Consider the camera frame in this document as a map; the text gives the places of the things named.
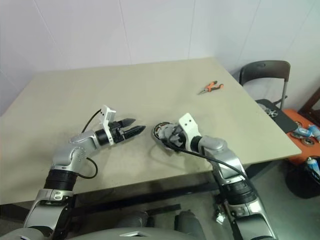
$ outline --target beige tabletop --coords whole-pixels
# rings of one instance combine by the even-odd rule
[[[198,95],[211,81],[224,88]],[[160,122],[189,112],[202,135],[223,138],[243,164],[282,159],[300,149],[214,59],[40,73],[1,117],[1,204],[30,201],[45,183],[55,149],[77,135],[102,105],[144,132],[92,156],[99,173],[78,178],[82,193],[205,172],[204,159],[168,153],[152,139]],[[97,129],[98,119],[90,128]],[[83,174],[91,175],[88,163]]]

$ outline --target black chair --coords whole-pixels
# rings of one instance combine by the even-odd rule
[[[287,61],[266,60],[256,61],[245,65],[240,71],[239,83],[243,86],[245,83],[261,78],[284,79],[282,97],[276,102],[271,102],[267,99],[260,99],[256,102],[266,106],[268,109],[277,112],[277,116],[272,118],[275,123],[285,132],[289,133],[297,129],[297,124],[292,121],[284,112],[281,111],[284,107],[284,102],[289,81],[290,64]]]

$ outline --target floor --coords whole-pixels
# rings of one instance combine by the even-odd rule
[[[253,183],[259,191],[265,205],[271,224],[280,240],[317,240],[320,236],[320,196],[301,199],[293,195],[284,182],[284,172],[288,170],[285,162],[277,161],[268,169],[253,178]],[[150,191],[159,191],[172,187],[180,187],[185,184],[197,184],[208,181],[207,174],[191,175],[188,178],[166,179],[161,182],[141,183],[135,186],[127,186],[100,192],[87,193],[80,196],[82,204],[91,202],[103,202],[127,195],[137,195]],[[206,239],[232,240],[232,233],[228,221],[220,225],[214,221],[213,193],[197,193],[185,195],[165,201],[135,205],[122,209],[91,214],[76,219],[73,236],[112,228],[121,217],[134,211],[144,211],[167,205],[180,204],[182,210],[191,210],[199,219]],[[167,212],[155,215],[155,226],[165,229],[174,228],[174,217],[179,213]],[[0,220],[0,235],[19,228],[22,224],[5,219]]]

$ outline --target robotic arm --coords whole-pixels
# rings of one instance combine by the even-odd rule
[[[85,131],[57,149],[44,187],[39,190],[33,202],[24,228],[11,232],[11,239],[63,239],[66,236],[74,207],[73,188],[87,158],[103,146],[129,139],[145,129],[145,126],[135,126],[123,130],[122,128],[131,125],[135,119],[114,121],[115,114],[115,110],[104,105],[99,111],[102,126],[100,130]]]
[[[224,206],[234,239],[276,239],[255,187],[225,140],[201,136],[198,125],[189,113],[176,124],[159,123],[153,135],[167,149],[193,153],[212,164],[213,175],[225,199]]]

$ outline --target pliers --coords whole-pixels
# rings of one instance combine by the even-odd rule
[[[210,84],[204,87],[204,89],[199,92],[199,94],[204,94],[206,92],[211,92],[214,90],[222,89],[224,87],[223,84],[220,84],[219,86],[215,86],[218,83],[218,81],[212,81]]]

